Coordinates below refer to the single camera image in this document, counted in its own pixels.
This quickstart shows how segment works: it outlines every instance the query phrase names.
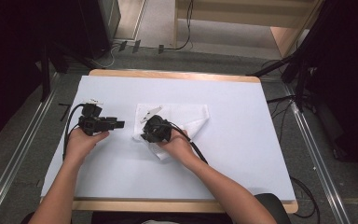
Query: white surface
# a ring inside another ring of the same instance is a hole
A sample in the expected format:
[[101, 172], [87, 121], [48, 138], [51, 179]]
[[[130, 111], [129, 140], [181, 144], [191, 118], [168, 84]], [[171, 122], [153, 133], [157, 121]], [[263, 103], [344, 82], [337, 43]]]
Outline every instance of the white surface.
[[[210, 119], [193, 139], [210, 165], [253, 194], [295, 200], [260, 83], [135, 77], [82, 77], [74, 100], [104, 101], [101, 116], [125, 120], [81, 167], [76, 197], [212, 199], [177, 161], [161, 162], [131, 137], [138, 104], [207, 105]], [[76, 124], [80, 111], [74, 114]], [[62, 140], [46, 175], [46, 195], [62, 164]]]
[[158, 111], [157, 113], [150, 114], [150, 118], [155, 114], [161, 116], [163, 119], [176, 124], [180, 129], [185, 129], [190, 139], [199, 132], [205, 122], [209, 119], [207, 105], [138, 104], [136, 107], [135, 124], [133, 127], [133, 139], [147, 144], [150, 151], [162, 161], [170, 158], [170, 154], [161, 149], [156, 143], [145, 141], [141, 136], [141, 134], [144, 133], [143, 129], [145, 126], [145, 122], [143, 121], [147, 118], [147, 113], [150, 111]]

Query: metal frame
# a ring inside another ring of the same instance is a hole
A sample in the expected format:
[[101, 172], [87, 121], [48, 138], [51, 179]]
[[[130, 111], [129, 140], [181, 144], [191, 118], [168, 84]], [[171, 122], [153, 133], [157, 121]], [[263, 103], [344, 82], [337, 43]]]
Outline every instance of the metal frame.
[[[284, 88], [287, 95], [295, 94], [292, 87], [288, 84], [284, 84]], [[303, 113], [298, 110], [296, 104], [292, 104], [291, 107], [337, 223], [350, 224], [351, 221], [344, 207], [344, 203], [342, 202], [341, 197], [339, 196], [339, 193], [337, 191], [336, 185], [334, 184], [334, 181], [331, 178], [331, 175], [324, 164], [322, 155], [315, 142], [315, 139], [313, 138], [312, 132], [310, 131], [310, 127], [308, 126], [308, 123]]]
[[24, 160], [28, 149], [34, 140], [34, 136], [36, 135], [40, 124], [42, 123], [44, 117], [46, 116], [46, 113], [48, 112], [48, 108], [50, 107], [52, 99], [54, 98], [55, 92], [57, 90], [57, 84], [60, 81], [60, 77], [60, 74], [54, 74], [52, 79], [53, 89], [50, 95], [45, 102], [39, 104], [39, 107], [37, 108], [34, 117], [32, 118], [24, 135], [22, 136], [22, 139], [17, 145], [17, 148], [14, 151], [9, 163], [7, 164], [5, 171], [0, 177], [0, 206], [2, 204], [2, 201], [5, 199], [7, 192], [9, 191], [11, 183], [13, 182], [17, 172], [20, 169], [22, 161]]
[[[36, 135], [41, 122], [43, 121], [44, 117], [47, 114], [52, 99], [54, 98], [54, 95], [56, 93], [57, 84], [60, 81], [60, 77], [61, 77], [60, 74], [58, 73], [54, 74], [54, 77], [52, 79], [53, 89], [51, 91], [51, 94], [48, 96], [46, 102], [40, 103], [36, 113], [34, 114], [34, 117], [32, 118], [12, 158], [10, 159], [7, 168], [5, 169], [5, 171], [0, 177], [0, 206], [2, 204], [2, 201], [5, 199], [7, 195], [11, 183], [13, 182], [17, 172], [20, 169], [21, 163], [28, 152], [29, 146], [32, 144], [32, 141], [34, 140], [34, 136]], [[262, 80], [267, 82], [278, 81], [276, 77], [268, 77], [268, 78], [263, 77]], [[283, 85], [287, 95], [295, 94], [291, 86], [289, 86], [288, 84], [283, 84]], [[316, 172], [319, 176], [322, 187], [324, 188], [326, 198], [330, 203], [330, 206], [332, 208], [337, 223], [350, 224], [351, 222], [346, 212], [346, 209], [344, 207], [344, 204], [339, 196], [339, 193], [333, 182], [333, 179], [331, 178], [331, 175], [329, 174], [324, 164], [322, 155], [315, 142], [315, 139], [313, 138], [313, 135], [310, 131], [310, 127], [308, 126], [308, 123], [304, 115], [298, 110], [296, 104], [292, 104], [291, 107], [295, 115], [298, 127], [304, 137], [305, 143], [307, 145], [307, 149], [309, 150], [310, 153], [310, 157], [312, 159], [313, 164], [315, 165]]]

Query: white tissue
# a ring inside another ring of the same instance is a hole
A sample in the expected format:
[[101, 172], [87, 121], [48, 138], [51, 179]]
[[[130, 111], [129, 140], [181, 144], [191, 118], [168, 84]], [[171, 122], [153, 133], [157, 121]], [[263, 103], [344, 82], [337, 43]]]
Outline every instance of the white tissue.
[[163, 161], [169, 158], [170, 154], [161, 149], [156, 143], [148, 143], [141, 137], [145, 126], [145, 123], [141, 123], [142, 119], [149, 110], [159, 106], [161, 106], [162, 109], [157, 113], [157, 115], [176, 124], [179, 128], [186, 130], [190, 138], [193, 138], [209, 119], [209, 112], [207, 105], [137, 105], [132, 138], [136, 141], [147, 144], [150, 151]]

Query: black curtain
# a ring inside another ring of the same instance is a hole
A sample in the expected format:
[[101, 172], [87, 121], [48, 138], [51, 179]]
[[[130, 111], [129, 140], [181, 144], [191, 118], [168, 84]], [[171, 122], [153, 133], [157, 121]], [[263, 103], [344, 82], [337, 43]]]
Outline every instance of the black curtain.
[[324, 100], [343, 130], [336, 144], [358, 161], [358, 2], [340, 1], [323, 32], [307, 88]]
[[0, 132], [41, 82], [31, 4], [0, 1]]

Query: wooden edge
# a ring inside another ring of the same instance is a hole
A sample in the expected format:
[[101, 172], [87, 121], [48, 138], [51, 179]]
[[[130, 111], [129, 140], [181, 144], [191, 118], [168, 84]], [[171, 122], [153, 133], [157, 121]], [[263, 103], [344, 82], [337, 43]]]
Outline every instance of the wooden edge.
[[299, 26], [297, 28], [270, 27], [278, 50], [283, 58], [290, 53], [290, 50], [295, 46], [296, 41], [301, 37], [309, 24], [316, 21], [315, 17], [319, 15], [318, 10], [321, 7], [322, 1], [314, 0], [312, 2], [308, 15], [301, 19], [302, 22], [298, 23]]
[[284, 210], [288, 214], [293, 214], [293, 213], [298, 211], [298, 202], [297, 202], [297, 200], [282, 202], [282, 204], [283, 204]]
[[94, 69], [89, 72], [89, 75], [95, 77], [149, 77], [149, 78], [176, 78], [176, 79], [188, 79], [188, 80], [260, 83], [260, 79], [258, 77], [226, 76], [226, 75], [214, 75], [214, 74], [202, 74], [202, 73], [144, 71], [144, 70]]
[[[282, 202], [284, 210], [293, 214], [298, 210], [296, 200]], [[216, 201], [129, 201], [129, 200], [74, 200], [73, 210], [118, 211], [118, 212], [187, 212], [187, 213], [225, 213]]]

